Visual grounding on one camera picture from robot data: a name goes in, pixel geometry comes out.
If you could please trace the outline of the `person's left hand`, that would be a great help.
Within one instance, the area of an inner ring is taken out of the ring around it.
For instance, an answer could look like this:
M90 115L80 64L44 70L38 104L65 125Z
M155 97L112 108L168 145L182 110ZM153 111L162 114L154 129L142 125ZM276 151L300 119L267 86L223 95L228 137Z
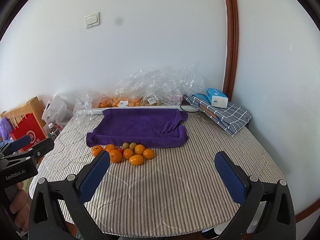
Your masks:
M10 211L15 215L15 225L24 232L29 228L30 206L27 203L28 195L23 189L23 182L17 183L18 189L13 201L10 204Z

